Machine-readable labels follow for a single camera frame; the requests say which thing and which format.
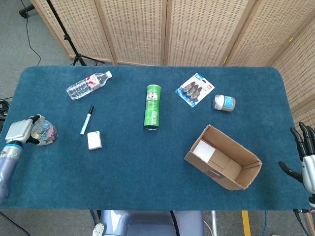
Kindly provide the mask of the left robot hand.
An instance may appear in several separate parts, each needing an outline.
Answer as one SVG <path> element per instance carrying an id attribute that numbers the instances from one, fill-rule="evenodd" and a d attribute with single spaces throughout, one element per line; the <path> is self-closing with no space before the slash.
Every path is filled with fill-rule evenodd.
<path id="1" fill-rule="evenodd" d="M 40 140 L 32 137 L 31 131 L 34 126 L 34 123 L 38 120 L 44 120 L 45 117 L 38 114 L 35 116 L 31 116 L 27 119 L 23 119 L 11 124 L 8 133 L 5 137 L 5 141 L 7 144 L 16 144 L 19 146 L 23 146 L 26 143 L 32 143 L 37 146 L 43 144 Z"/>

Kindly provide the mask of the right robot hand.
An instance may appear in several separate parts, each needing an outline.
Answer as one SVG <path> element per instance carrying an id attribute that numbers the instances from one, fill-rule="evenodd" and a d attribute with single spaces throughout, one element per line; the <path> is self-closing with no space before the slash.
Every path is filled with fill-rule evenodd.
<path id="1" fill-rule="evenodd" d="M 309 204 L 315 207 L 315 130 L 303 122 L 299 122 L 303 138 L 295 128 L 290 128 L 295 138 L 302 172 L 298 173 L 290 169 L 284 162 L 279 161 L 280 168 L 290 177 L 304 185 L 304 188 L 311 193 Z"/>

